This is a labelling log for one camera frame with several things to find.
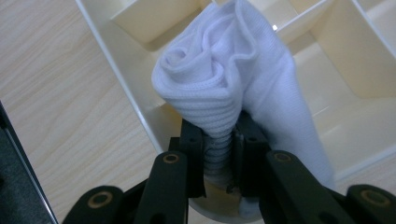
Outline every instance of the towel fold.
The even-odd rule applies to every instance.
[[[174,39],[152,73],[156,92],[209,136],[205,178],[225,187],[231,131],[241,110],[261,126],[272,149],[295,154],[331,187],[332,167],[299,90],[294,60],[272,26],[246,0],[210,4]]]

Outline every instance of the white towel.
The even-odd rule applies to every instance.
[[[262,14],[246,0],[209,5],[156,63],[152,83],[210,141],[205,177],[232,181],[231,130],[242,109],[261,126],[272,149],[295,154],[332,187],[332,167],[299,90],[294,60]]]

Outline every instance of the white plastic tray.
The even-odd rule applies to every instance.
[[[179,136],[181,118],[152,89],[151,70],[166,43],[208,1],[77,2],[153,145],[158,152],[165,151],[169,138]],[[181,2],[182,9],[176,7]],[[250,2],[277,27],[293,53],[336,180],[395,153],[396,1]],[[154,19],[149,15],[168,19],[150,23]],[[208,191],[214,197],[227,197],[210,187]],[[231,211],[235,198],[222,200],[228,200],[230,207],[200,201],[193,206],[216,220],[241,223]]]

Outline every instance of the wood grain surface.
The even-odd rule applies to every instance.
[[[156,152],[74,1],[0,1],[0,100],[60,222],[87,190],[148,177]],[[338,187],[396,193],[395,163]]]

